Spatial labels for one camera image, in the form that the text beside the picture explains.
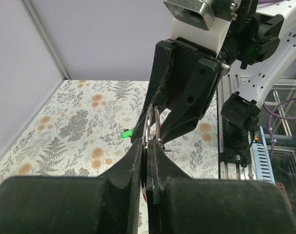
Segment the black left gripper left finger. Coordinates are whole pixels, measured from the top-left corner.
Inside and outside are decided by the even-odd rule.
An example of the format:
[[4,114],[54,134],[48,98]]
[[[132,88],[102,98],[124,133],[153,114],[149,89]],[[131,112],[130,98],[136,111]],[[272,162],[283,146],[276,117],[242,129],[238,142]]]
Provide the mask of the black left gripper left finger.
[[0,234],[135,234],[143,145],[97,177],[13,176],[0,185]]

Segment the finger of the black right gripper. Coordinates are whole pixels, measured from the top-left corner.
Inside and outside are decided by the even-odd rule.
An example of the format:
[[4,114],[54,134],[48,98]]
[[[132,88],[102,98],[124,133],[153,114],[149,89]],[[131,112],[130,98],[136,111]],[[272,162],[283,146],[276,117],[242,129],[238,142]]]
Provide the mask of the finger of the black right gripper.
[[171,112],[160,128],[160,139],[167,143],[193,131],[208,109],[221,78],[221,63],[201,58],[187,75],[185,86],[170,83],[166,108]]
[[175,45],[172,40],[161,40],[156,44],[151,77],[144,104],[140,116],[137,120],[134,132],[131,136],[131,143],[137,138],[142,138],[143,126],[147,110],[156,96],[159,88],[162,87],[166,81],[166,76],[170,71],[173,59],[175,57]]

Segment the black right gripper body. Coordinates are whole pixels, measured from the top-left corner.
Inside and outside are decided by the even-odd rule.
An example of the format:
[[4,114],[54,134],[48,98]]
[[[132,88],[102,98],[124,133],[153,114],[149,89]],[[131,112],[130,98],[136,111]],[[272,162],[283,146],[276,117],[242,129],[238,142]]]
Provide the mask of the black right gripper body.
[[171,43],[175,46],[171,80],[220,80],[225,54],[218,55],[182,37]]

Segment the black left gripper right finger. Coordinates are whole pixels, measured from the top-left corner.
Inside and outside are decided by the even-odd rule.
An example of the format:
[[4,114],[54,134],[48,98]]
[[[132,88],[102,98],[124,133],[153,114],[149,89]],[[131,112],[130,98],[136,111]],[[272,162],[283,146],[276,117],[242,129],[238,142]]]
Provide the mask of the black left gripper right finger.
[[193,179],[157,140],[146,149],[149,233],[296,234],[275,185],[265,181]]

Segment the silver metal keyring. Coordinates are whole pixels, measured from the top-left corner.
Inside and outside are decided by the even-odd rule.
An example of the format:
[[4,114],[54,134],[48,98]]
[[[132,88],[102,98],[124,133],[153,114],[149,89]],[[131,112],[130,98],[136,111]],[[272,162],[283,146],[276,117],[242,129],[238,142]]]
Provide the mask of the silver metal keyring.
[[150,129],[152,124],[152,120],[155,119],[156,123],[156,140],[158,140],[159,143],[162,143],[162,139],[160,138],[160,114],[158,107],[154,104],[151,104],[147,110],[145,122],[144,122],[144,128],[143,128],[143,135],[142,135],[142,145],[144,149],[148,148],[149,145],[149,136],[150,136]]

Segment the green key tag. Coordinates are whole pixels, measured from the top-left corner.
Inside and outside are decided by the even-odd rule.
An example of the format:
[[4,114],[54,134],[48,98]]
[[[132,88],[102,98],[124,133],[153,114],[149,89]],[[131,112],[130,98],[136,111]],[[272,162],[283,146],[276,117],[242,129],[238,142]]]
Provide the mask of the green key tag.
[[131,137],[133,135],[133,132],[134,132],[133,129],[126,129],[120,133],[120,138],[125,139],[128,137]]

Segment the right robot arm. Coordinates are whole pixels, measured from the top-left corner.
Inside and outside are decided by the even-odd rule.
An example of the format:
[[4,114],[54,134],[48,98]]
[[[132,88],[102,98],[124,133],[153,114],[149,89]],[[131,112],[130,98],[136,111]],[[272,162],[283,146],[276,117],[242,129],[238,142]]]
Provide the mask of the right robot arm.
[[255,66],[224,103],[226,160],[246,167],[247,135],[274,81],[296,59],[296,0],[166,0],[170,38],[156,44],[144,106],[131,140],[148,141],[152,111],[170,113],[156,138],[167,143],[195,129],[235,61]]

